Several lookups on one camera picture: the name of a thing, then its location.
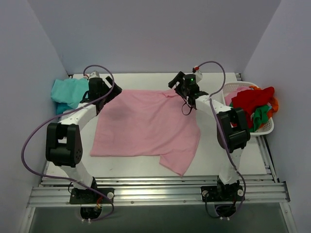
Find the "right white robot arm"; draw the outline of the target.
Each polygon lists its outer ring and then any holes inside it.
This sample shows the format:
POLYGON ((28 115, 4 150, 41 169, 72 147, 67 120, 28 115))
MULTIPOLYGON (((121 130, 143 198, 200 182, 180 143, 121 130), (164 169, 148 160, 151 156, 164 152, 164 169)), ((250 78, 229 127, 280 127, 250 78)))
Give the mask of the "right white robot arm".
POLYGON ((199 71, 192 74, 180 71, 168 83, 168 87, 181 96, 191 109, 215 118, 217 140, 225 153, 225 161, 218 175, 222 184, 216 187, 216 196, 227 200, 233 195, 231 185, 240 178, 241 156, 250 140, 250 132, 243 109, 232 108, 212 99, 212 95, 202 91, 197 83, 202 77, 199 71))

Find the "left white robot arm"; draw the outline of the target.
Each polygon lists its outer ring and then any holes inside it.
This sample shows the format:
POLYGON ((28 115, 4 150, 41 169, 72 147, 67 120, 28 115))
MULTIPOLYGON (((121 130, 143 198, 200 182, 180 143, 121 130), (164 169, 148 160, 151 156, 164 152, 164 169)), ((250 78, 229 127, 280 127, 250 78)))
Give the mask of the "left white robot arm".
POLYGON ((80 197, 86 203, 94 203, 98 197, 95 178, 82 163, 83 144, 81 130, 96 117, 106 104, 111 102, 122 89, 114 78, 89 78, 88 91, 84 93, 77 108, 61 117, 57 123, 47 126, 46 159, 66 173, 74 187, 82 190, 80 197))

